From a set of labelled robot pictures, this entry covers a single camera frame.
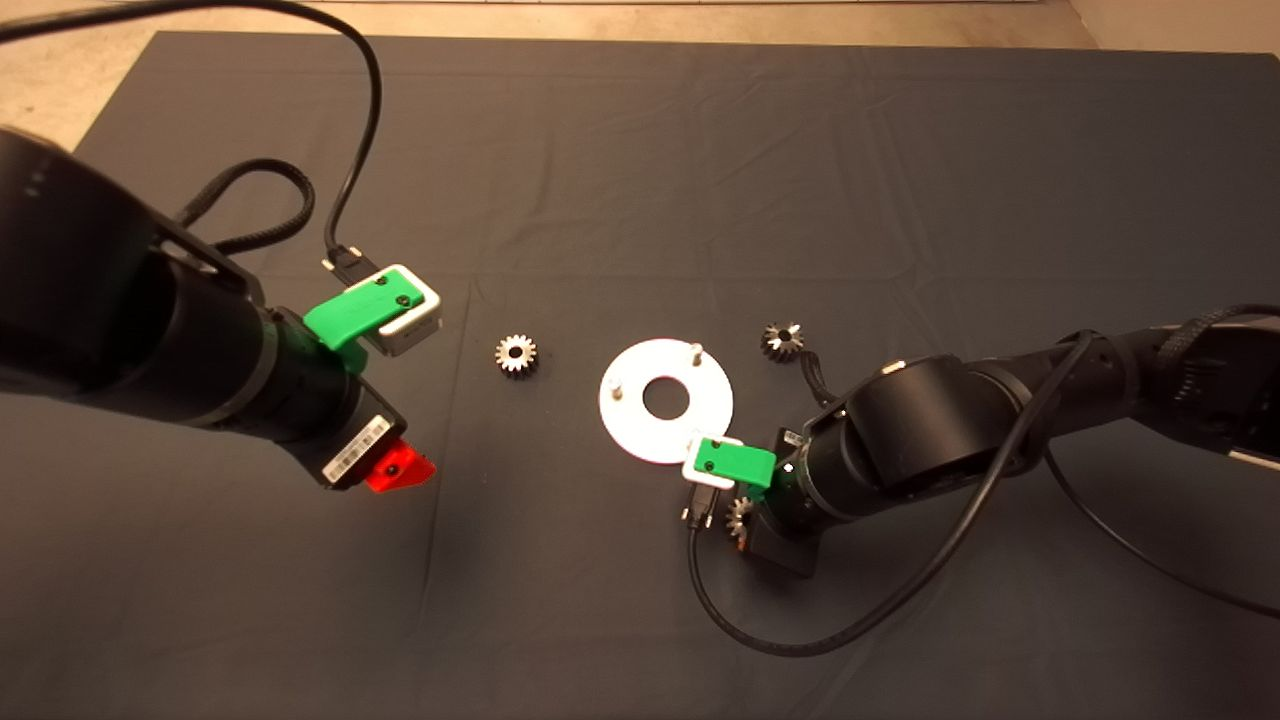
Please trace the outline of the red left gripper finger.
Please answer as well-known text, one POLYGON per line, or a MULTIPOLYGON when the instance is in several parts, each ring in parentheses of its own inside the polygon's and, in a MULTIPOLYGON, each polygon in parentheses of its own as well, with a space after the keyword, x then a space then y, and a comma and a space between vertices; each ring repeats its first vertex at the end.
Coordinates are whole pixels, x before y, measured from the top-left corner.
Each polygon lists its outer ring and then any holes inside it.
POLYGON ((374 493, 387 493, 425 484, 436 473, 436 466, 403 438, 388 445, 379 456, 364 483, 374 493))

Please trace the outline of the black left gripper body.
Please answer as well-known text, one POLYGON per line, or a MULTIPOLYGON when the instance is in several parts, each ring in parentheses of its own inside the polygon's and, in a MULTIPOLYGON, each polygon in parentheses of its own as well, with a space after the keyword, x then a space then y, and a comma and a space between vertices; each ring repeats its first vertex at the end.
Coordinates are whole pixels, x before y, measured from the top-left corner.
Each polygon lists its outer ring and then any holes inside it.
POLYGON ((324 489, 349 489, 372 469, 407 430, 402 413, 362 377, 321 429, 298 442, 298 462, 324 489))

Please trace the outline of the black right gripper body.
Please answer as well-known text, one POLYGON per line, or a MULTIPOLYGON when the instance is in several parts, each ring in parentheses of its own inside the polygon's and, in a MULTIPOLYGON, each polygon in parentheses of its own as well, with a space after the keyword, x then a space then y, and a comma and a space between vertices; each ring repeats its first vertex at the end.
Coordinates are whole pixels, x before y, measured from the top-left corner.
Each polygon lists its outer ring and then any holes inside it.
POLYGON ((817 571, 820 534, 783 528, 768 509, 753 509, 744 516, 744 553, 756 562, 812 578, 817 571))

